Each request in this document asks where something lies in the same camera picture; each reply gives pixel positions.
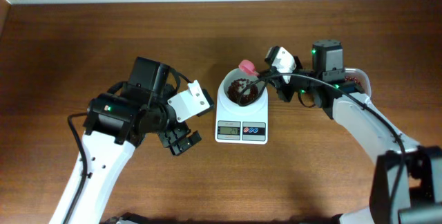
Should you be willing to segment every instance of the kitchen scale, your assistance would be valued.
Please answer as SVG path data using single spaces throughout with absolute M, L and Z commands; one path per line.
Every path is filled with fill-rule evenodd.
M 257 80 L 239 68 L 232 70 L 221 82 L 216 105 L 215 140 L 238 144 L 265 144 L 268 141 L 269 98 L 267 89 L 254 103 L 239 106 L 227 97 L 231 83 L 237 79 Z M 258 92 L 264 83 L 258 83 Z

